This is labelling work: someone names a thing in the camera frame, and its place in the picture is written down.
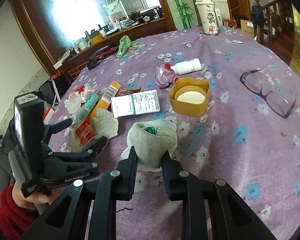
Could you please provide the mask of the red sleeve forearm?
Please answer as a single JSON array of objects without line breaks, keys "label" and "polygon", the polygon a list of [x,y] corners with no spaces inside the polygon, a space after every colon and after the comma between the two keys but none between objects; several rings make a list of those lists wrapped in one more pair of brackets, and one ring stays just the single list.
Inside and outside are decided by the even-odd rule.
[{"label": "red sleeve forearm", "polygon": [[39,213],[19,207],[13,200],[12,192],[13,185],[5,188],[0,195],[0,230],[6,239],[19,239],[39,217]]}]

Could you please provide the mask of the operator left hand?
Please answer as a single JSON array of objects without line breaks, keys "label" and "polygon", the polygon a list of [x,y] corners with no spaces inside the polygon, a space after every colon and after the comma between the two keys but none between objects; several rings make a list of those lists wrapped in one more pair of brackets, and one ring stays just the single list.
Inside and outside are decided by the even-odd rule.
[{"label": "operator left hand", "polygon": [[12,198],[17,206],[34,211],[36,209],[36,205],[52,204],[62,191],[62,187],[52,189],[50,194],[43,194],[36,191],[31,196],[25,198],[21,192],[20,186],[15,183],[12,190]]}]

